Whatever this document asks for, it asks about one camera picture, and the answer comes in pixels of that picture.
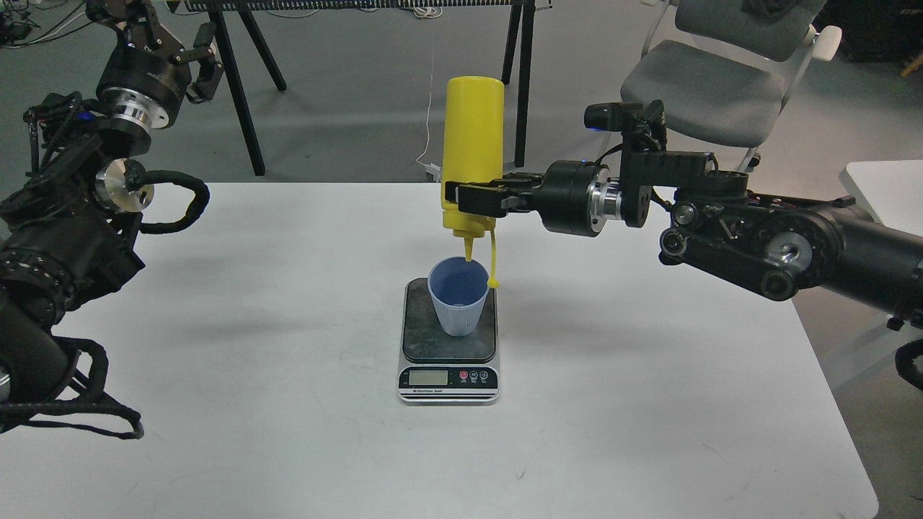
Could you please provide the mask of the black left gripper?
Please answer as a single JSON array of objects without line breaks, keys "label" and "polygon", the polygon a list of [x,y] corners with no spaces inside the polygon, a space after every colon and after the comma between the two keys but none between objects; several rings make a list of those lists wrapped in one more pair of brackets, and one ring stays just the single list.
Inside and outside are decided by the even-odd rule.
[{"label": "black left gripper", "polygon": [[[92,22],[118,34],[118,45],[103,69],[96,95],[113,103],[120,93],[135,92],[159,108],[153,128],[174,125],[187,92],[192,103],[211,101],[224,75],[216,58],[217,24],[202,23],[191,50],[179,50],[170,59],[164,50],[164,28],[151,1],[86,1]],[[188,63],[198,64],[194,81]]]}]

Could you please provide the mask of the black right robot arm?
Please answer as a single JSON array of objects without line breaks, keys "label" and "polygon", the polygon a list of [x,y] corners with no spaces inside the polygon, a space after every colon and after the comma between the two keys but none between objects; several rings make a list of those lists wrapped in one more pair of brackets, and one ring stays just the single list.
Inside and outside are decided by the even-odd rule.
[{"label": "black right robot arm", "polygon": [[616,173],[602,160],[559,160],[544,174],[448,181],[444,200],[473,216],[537,211],[550,232],[589,237],[608,220],[640,228],[657,203],[671,219],[663,264],[689,264],[774,301],[823,287],[886,312],[888,329],[921,327],[919,236],[874,223],[854,198],[759,194],[712,152],[667,151],[659,99],[589,105],[584,125],[621,134]]}]

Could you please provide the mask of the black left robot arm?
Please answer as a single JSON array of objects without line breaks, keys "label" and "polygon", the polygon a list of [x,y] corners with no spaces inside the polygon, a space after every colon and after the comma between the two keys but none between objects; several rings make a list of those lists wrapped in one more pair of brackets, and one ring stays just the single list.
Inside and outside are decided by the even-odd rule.
[{"label": "black left robot arm", "polygon": [[87,1],[86,16],[118,36],[93,98],[50,93],[27,109],[27,183],[2,201],[2,431],[60,427],[59,417],[141,415],[105,392],[105,349],[52,333],[67,312],[118,292],[144,263],[139,234],[173,234],[204,213],[210,190],[193,175],[138,161],[151,132],[174,125],[185,99],[212,99],[224,66],[216,23],[185,45],[149,1]]}]

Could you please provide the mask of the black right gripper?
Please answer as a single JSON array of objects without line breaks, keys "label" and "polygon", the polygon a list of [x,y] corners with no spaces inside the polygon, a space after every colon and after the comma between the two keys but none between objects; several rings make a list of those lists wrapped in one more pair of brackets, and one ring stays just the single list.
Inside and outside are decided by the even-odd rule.
[{"label": "black right gripper", "polygon": [[[488,190],[458,190],[459,186]],[[545,174],[511,172],[489,181],[449,180],[445,203],[472,216],[503,218],[537,211],[550,232],[595,237],[607,221],[621,220],[619,175],[606,164],[554,161]]]}]

